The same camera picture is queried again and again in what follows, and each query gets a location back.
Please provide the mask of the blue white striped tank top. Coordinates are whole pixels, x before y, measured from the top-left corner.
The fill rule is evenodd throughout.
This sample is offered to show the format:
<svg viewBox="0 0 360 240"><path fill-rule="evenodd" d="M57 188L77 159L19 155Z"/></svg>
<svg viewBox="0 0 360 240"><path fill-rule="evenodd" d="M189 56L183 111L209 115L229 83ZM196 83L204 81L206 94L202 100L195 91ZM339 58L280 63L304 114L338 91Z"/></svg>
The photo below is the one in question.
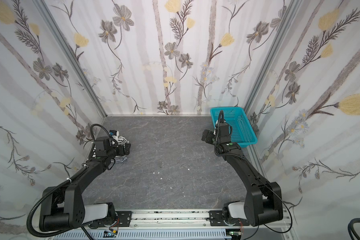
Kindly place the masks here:
<svg viewBox="0 0 360 240"><path fill-rule="evenodd" d="M112 145L111 146L111 150L115 150L116 151L117 146L116 145ZM127 156L117 156L117 153L115 155L115 157L113 159L111 159L112 163L121 163L127 160Z"/></svg>

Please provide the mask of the black white striped tank top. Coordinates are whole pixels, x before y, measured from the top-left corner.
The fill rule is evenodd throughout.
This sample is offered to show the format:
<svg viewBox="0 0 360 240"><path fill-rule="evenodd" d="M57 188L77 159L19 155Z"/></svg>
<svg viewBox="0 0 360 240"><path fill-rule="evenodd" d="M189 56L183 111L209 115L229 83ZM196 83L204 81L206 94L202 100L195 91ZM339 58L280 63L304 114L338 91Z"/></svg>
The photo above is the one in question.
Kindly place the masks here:
<svg viewBox="0 0 360 240"><path fill-rule="evenodd" d="M119 136L119 138L115 141L118 143L118 145L123 145L125 143L130 143L130 141L128 141L125 137L123 136Z"/></svg>

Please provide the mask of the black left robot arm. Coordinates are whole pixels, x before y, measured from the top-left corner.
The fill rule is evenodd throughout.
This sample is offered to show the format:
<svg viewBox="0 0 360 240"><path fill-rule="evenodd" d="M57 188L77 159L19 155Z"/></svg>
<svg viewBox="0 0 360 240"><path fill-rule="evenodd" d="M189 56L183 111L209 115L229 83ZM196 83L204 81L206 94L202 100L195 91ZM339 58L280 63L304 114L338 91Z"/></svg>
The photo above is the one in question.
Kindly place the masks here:
<svg viewBox="0 0 360 240"><path fill-rule="evenodd" d="M106 136L95 138L96 126L90 126L93 143L88 160L63 183L45 189L31 208L26 227L34 237L53 237L91 224L118 224L120 218L113 203L85 205L82 194L99 175L127 159L131 144L117 130L106 131Z"/></svg>

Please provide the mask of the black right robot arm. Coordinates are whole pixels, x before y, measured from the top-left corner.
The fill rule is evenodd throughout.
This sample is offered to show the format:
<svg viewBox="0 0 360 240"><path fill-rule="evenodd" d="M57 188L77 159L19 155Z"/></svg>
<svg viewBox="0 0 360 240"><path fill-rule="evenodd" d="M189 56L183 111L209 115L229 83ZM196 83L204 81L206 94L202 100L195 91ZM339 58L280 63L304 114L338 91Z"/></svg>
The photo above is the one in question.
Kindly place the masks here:
<svg viewBox="0 0 360 240"><path fill-rule="evenodd" d="M244 201L226 203L222 209L223 222L252 227L267 227L281 221L289 212L276 182L269 182L250 163L243 148L257 143L257 137L243 109L217 107L210 110L214 130L204 130L202 141L214 146L215 155L223 158L237 173L247 191Z"/></svg>

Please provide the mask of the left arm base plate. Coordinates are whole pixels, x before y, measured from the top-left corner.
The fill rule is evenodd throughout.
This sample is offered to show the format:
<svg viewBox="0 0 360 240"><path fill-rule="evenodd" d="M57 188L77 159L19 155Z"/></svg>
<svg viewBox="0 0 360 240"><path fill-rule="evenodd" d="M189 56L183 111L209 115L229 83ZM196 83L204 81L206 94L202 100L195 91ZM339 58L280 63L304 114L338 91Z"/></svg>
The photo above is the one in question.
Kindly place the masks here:
<svg viewBox="0 0 360 240"><path fill-rule="evenodd" d="M131 211L118 211L111 212L100 220L93 221L90 225L90 229L97 228L116 228L116 227L129 227L132 219Z"/></svg>

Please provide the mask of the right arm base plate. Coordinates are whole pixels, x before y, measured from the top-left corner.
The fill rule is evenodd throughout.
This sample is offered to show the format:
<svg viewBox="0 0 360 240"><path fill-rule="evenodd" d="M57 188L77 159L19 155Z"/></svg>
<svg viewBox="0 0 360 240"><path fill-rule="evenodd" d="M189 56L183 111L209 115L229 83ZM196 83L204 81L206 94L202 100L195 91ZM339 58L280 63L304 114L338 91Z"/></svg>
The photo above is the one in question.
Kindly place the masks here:
<svg viewBox="0 0 360 240"><path fill-rule="evenodd" d="M246 219L225 218L222 210L210 210L208 220L211 227L240 227L250 225Z"/></svg>

